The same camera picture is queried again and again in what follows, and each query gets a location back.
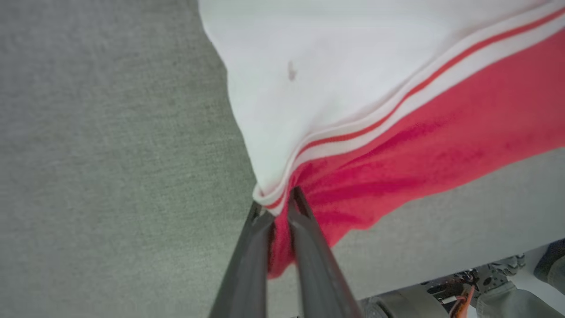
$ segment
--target person's leg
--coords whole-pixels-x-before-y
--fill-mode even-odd
[[[512,282],[480,295],[476,309],[481,318],[564,317],[529,291],[517,289]]]
[[[565,239],[549,245],[534,275],[565,295]]]

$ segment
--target red fabric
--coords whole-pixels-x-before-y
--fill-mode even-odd
[[[355,151],[301,165],[302,187],[330,246],[419,197],[452,189],[565,144],[565,31],[472,75]],[[269,273],[293,261],[286,207]]]

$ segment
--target striped trim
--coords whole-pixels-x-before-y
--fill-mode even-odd
[[[473,45],[469,46],[467,49],[464,49],[462,52],[456,54],[454,57],[448,59],[443,65],[441,65],[439,68],[437,68],[435,71],[433,71],[431,73],[431,75],[429,75],[427,78],[425,78],[424,80],[422,80],[419,84],[417,84],[416,86],[414,86],[413,88],[411,88],[407,93],[405,93],[403,95],[403,97],[400,99],[400,101],[398,101],[395,106],[392,108],[391,111],[389,111],[388,113],[386,113],[381,119],[375,121],[373,124],[365,127],[365,128],[361,128],[360,130],[348,133],[348,134],[342,134],[342,135],[337,135],[337,136],[330,136],[330,137],[324,137],[321,139],[317,139],[314,141],[311,141],[309,143],[307,143],[305,146],[303,146],[302,148],[300,148],[300,150],[298,151],[298,153],[293,156],[294,160],[290,161],[289,166],[286,170],[286,173],[283,176],[283,183],[280,183],[276,189],[274,191],[272,191],[269,195],[267,196],[263,196],[262,192],[260,191],[260,189],[258,188],[258,186],[256,186],[255,191],[254,191],[254,199],[263,204],[267,209],[269,209],[271,211],[271,213],[278,215],[281,210],[282,210],[282,206],[281,203],[283,202],[283,198],[286,195],[286,183],[288,182],[288,178],[290,177],[292,171],[295,171],[295,169],[298,167],[297,165],[295,165],[297,162],[299,162],[300,157],[304,157],[304,153],[310,149],[322,146],[322,145],[326,145],[326,144],[330,144],[330,143],[346,143],[347,141],[353,140],[355,138],[364,136],[370,132],[374,132],[377,128],[381,127],[383,125],[383,123],[385,123],[387,120],[389,120],[393,115],[397,114],[397,110],[406,102],[406,100],[408,100],[410,97],[416,95],[419,92],[424,91],[427,87],[430,86],[430,84],[432,82],[434,82],[435,80],[437,80],[441,75],[443,75],[446,71],[452,69],[454,66],[456,66],[457,64],[461,63],[463,60],[469,58],[470,56],[474,55],[475,53],[477,53],[478,51],[480,51],[481,49],[484,49],[488,46],[491,46],[495,43],[501,42],[503,40],[508,40],[510,38],[516,37],[518,35],[522,35],[524,33],[527,33],[528,31],[534,30],[536,28],[542,27],[544,25],[547,25],[548,23],[562,17],[565,14],[565,8],[563,7],[563,3],[559,2],[559,3],[550,3],[548,5],[544,5],[542,7],[539,7],[533,11],[538,11],[541,14],[544,14],[541,18],[534,17],[533,21],[522,21],[522,25],[514,27],[510,30],[507,31],[503,31],[502,33],[498,33],[494,36],[490,36],[484,40],[480,40],[478,42],[475,42]],[[522,14],[520,16],[517,16],[515,18],[519,18],[521,16],[526,16],[528,14],[531,14],[530,12],[526,12],[525,14]],[[479,31],[477,33],[488,33],[488,30],[491,29],[485,29],[482,31]],[[554,34],[555,32],[548,32],[547,34],[543,34],[542,36],[540,36],[539,41],[551,36],[552,34]],[[468,37],[466,40],[463,40],[462,42],[467,42],[469,40],[469,38],[473,38],[474,35],[471,35],[470,37]],[[526,49],[527,47],[530,47],[531,45],[528,45],[526,47],[523,47],[521,50]],[[444,91],[449,89],[451,86],[456,85],[458,82],[454,82],[451,83],[451,85],[445,87]],[[353,150],[351,148],[348,147],[344,147],[343,150],[341,152],[338,153],[334,153],[332,155],[337,155],[340,153],[346,153],[348,151]],[[324,157],[324,156],[313,156],[311,158],[308,158],[307,160],[304,160],[301,164],[305,164],[311,160],[315,160],[317,158],[320,157]]]

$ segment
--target gray carpet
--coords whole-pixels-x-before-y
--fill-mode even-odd
[[[2,1],[0,102],[0,317],[206,316],[254,176],[197,4]],[[351,233],[334,250],[355,295],[565,237],[564,162]],[[297,312],[294,286],[270,282],[271,317]]]

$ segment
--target gray pants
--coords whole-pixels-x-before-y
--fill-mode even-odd
[[[565,256],[553,264],[547,282],[565,295]],[[419,285],[379,295],[365,301],[363,307],[370,318],[448,317],[439,302]],[[565,317],[529,291],[517,289],[512,282],[481,295],[476,309],[481,318]]]
[[[551,266],[547,282],[565,295],[565,257]],[[517,289],[512,282],[481,295],[477,300],[477,315],[484,318],[565,317],[529,291]]]

